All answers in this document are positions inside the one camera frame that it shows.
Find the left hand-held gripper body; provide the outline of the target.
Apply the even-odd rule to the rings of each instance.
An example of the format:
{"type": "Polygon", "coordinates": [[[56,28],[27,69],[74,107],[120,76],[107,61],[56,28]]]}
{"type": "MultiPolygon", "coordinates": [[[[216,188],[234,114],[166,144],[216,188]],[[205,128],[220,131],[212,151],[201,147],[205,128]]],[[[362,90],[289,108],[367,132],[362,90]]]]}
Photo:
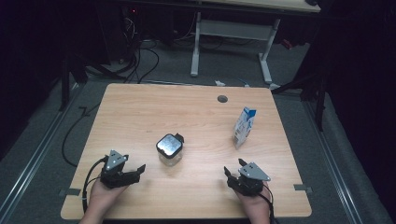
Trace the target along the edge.
{"type": "Polygon", "coordinates": [[[124,172],[125,160],[119,152],[111,149],[105,159],[105,165],[100,174],[100,181],[109,189],[126,186],[124,172]]]}

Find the dark computer case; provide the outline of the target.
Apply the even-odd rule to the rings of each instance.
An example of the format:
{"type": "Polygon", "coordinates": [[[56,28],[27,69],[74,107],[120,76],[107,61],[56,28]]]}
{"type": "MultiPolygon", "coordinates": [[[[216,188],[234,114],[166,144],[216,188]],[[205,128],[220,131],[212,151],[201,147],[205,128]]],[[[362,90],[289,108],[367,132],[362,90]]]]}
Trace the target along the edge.
{"type": "Polygon", "coordinates": [[[110,3],[101,5],[101,22],[111,62],[129,60],[134,46],[134,19],[131,9],[110,3]]]}

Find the person's right hand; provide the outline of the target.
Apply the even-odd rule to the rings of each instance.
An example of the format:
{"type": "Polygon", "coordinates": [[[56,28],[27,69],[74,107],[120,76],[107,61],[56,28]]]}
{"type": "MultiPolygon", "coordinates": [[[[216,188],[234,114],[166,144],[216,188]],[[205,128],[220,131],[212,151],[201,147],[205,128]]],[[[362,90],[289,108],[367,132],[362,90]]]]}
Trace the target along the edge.
{"type": "Polygon", "coordinates": [[[235,191],[237,198],[240,200],[242,207],[248,217],[261,216],[269,214],[269,205],[260,196],[244,196],[235,191]]]}

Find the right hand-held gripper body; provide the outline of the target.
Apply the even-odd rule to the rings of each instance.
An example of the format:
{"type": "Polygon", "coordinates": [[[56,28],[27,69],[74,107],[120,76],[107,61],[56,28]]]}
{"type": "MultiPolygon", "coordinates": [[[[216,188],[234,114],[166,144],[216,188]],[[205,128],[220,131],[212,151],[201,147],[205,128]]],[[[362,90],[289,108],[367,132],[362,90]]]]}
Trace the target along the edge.
{"type": "Polygon", "coordinates": [[[256,196],[262,192],[264,181],[270,181],[270,176],[255,162],[250,162],[238,169],[240,176],[233,175],[233,181],[227,183],[228,187],[244,196],[256,196]]]}

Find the metal floor rail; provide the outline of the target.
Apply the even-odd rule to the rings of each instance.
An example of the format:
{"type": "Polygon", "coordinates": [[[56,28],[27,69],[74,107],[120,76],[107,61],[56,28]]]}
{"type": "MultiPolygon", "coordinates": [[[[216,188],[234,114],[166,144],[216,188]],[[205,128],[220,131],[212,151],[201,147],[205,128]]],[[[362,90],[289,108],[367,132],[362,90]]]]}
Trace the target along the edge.
{"type": "Polygon", "coordinates": [[[319,141],[322,154],[324,156],[325,164],[328,172],[334,184],[338,198],[343,205],[346,216],[350,224],[363,224],[361,215],[356,207],[356,204],[352,198],[351,192],[345,179],[343,178],[340,169],[334,159],[330,145],[326,139],[323,131],[318,128],[315,121],[315,112],[310,103],[302,102],[304,111],[307,114],[310,123],[315,131],[316,137],[319,141]]]}
{"type": "Polygon", "coordinates": [[[61,85],[29,119],[6,157],[0,161],[0,224],[7,224],[39,166],[48,154],[71,104],[84,84],[71,86],[70,101],[61,110],[61,85]]]}

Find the person's left hand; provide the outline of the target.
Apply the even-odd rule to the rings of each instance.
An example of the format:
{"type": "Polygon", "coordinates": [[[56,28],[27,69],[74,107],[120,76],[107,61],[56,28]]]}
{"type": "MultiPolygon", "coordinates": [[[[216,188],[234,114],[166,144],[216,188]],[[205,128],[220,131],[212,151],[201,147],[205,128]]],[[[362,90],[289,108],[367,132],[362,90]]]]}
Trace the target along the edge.
{"type": "Polygon", "coordinates": [[[91,188],[85,214],[103,217],[125,190],[127,186],[109,189],[100,180],[96,180],[91,188]]]}

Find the clear jar with black lid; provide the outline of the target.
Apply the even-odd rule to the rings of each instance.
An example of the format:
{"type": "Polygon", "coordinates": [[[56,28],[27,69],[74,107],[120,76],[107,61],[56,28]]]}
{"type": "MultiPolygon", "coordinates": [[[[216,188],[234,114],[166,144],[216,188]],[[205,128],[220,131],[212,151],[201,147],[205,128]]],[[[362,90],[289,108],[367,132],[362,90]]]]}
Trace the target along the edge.
{"type": "Polygon", "coordinates": [[[166,134],[157,144],[160,161],[166,166],[176,165],[183,157],[184,137],[179,134],[166,134]]]}

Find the black metal stand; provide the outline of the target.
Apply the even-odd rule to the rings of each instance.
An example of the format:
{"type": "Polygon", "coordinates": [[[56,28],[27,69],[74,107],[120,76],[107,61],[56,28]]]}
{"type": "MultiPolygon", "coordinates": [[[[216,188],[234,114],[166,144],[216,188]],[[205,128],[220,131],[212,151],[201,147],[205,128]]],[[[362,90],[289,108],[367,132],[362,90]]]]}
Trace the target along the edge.
{"type": "Polygon", "coordinates": [[[62,61],[62,95],[61,111],[65,111],[70,99],[70,77],[73,77],[77,84],[85,84],[88,76],[85,72],[85,65],[81,57],[77,54],[67,54],[62,61]]]}
{"type": "Polygon", "coordinates": [[[325,109],[324,103],[328,77],[328,72],[314,72],[308,76],[299,77],[290,83],[272,90],[272,94],[279,94],[291,89],[302,89],[302,92],[300,93],[300,98],[302,101],[316,102],[316,107],[314,110],[314,122],[317,128],[322,132],[322,120],[325,109]]]}

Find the white-framed desk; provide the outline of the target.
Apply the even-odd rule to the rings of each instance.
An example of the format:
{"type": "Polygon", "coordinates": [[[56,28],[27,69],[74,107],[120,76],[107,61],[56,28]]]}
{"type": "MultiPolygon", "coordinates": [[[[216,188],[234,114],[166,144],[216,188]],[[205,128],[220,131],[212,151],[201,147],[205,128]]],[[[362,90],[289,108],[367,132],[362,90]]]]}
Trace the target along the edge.
{"type": "MultiPolygon", "coordinates": [[[[227,6],[251,9],[265,9],[270,12],[292,12],[292,13],[319,13],[320,6],[310,3],[311,0],[193,0],[198,7],[204,6],[227,6]]],[[[201,11],[196,13],[194,49],[191,59],[191,76],[199,75],[200,60],[200,38],[202,35],[230,37],[239,39],[250,39],[264,41],[266,46],[263,52],[258,54],[265,83],[272,85],[273,80],[268,67],[267,57],[276,37],[281,19],[275,17],[269,25],[252,22],[222,21],[220,19],[202,19],[201,11]]]]}

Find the blue and white milk carton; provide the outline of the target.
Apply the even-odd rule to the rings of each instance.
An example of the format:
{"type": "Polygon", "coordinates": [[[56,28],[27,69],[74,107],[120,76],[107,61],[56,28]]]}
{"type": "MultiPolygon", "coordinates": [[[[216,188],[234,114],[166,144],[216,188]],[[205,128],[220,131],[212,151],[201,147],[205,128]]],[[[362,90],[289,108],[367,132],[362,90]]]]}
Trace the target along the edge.
{"type": "Polygon", "coordinates": [[[233,128],[233,144],[240,148],[248,138],[256,116],[256,110],[245,107],[233,128]]]}

